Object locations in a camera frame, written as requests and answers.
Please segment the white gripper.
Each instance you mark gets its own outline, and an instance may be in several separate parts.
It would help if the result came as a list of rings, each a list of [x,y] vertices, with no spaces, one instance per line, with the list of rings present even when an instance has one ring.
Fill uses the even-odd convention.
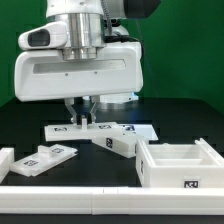
[[[21,101],[65,99],[71,122],[76,97],[90,96],[87,121],[93,124],[100,104],[97,95],[138,92],[143,86],[142,50],[138,42],[115,42],[91,60],[65,61],[60,50],[26,51],[15,64],[15,95]]]

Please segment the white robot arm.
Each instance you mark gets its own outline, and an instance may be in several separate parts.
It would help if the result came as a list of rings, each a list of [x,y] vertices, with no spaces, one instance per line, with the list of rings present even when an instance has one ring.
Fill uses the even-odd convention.
[[[149,17],[162,0],[47,0],[48,23],[18,38],[15,95],[21,101],[62,99],[77,124],[76,97],[94,104],[137,99],[143,86],[141,43],[121,19]]]

